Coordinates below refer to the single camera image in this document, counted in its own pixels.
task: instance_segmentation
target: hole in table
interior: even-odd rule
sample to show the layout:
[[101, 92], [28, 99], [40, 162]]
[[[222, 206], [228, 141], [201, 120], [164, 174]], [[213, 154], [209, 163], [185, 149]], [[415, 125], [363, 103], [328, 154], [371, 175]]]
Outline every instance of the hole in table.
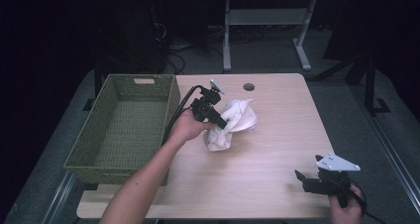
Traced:
[[253, 91], [254, 89], [256, 89], [256, 87], [251, 83], [246, 83], [244, 84], [244, 89], [247, 91]]

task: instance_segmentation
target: green wicker basket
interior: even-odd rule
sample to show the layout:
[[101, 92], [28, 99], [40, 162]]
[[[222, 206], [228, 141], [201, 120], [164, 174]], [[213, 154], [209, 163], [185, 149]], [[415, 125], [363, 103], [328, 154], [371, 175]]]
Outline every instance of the green wicker basket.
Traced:
[[174, 75], [110, 74], [64, 168], [87, 183], [124, 183], [160, 148], [179, 100]]

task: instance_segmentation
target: white metal frame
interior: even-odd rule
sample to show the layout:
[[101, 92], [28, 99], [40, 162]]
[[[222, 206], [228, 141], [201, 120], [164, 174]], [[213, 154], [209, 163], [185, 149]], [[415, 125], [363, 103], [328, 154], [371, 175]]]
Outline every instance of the white metal frame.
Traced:
[[310, 70], [311, 65], [302, 46], [315, 3], [316, 0], [310, 0], [307, 8], [297, 9], [230, 9], [230, 2], [226, 0], [223, 70], [230, 71], [232, 69], [229, 47], [229, 27], [231, 25], [301, 25], [302, 31], [298, 38], [293, 39], [293, 45], [303, 69]]

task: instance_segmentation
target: human arm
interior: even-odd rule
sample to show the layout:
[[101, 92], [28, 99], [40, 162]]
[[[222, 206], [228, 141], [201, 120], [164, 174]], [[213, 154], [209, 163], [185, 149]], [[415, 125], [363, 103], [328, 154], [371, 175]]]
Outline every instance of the human arm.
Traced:
[[165, 144], [115, 193], [100, 223], [142, 223], [176, 153], [187, 141], [212, 126], [195, 121], [191, 109], [182, 112]]
[[[362, 192], [356, 186], [351, 185], [350, 190], [357, 196], [361, 196]], [[330, 217], [333, 224], [360, 224], [362, 221], [362, 208], [358, 202], [351, 198], [347, 207], [340, 206], [337, 196], [329, 196], [330, 201]]]

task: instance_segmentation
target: human hand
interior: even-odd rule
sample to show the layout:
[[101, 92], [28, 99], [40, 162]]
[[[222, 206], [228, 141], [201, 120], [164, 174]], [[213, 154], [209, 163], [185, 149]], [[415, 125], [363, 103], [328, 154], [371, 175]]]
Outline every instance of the human hand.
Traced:
[[176, 119], [170, 130], [168, 139], [184, 144], [185, 142], [198, 137], [202, 131], [211, 129], [213, 126], [215, 125], [210, 122], [196, 121], [192, 115], [192, 110], [187, 108], [179, 115], [178, 119]]
[[[351, 185], [350, 190], [357, 196], [361, 196], [362, 192], [356, 186]], [[333, 224], [360, 224], [362, 221], [362, 208], [358, 202], [351, 198], [347, 203], [347, 207], [340, 206], [337, 196], [328, 196], [330, 201], [330, 217]]]

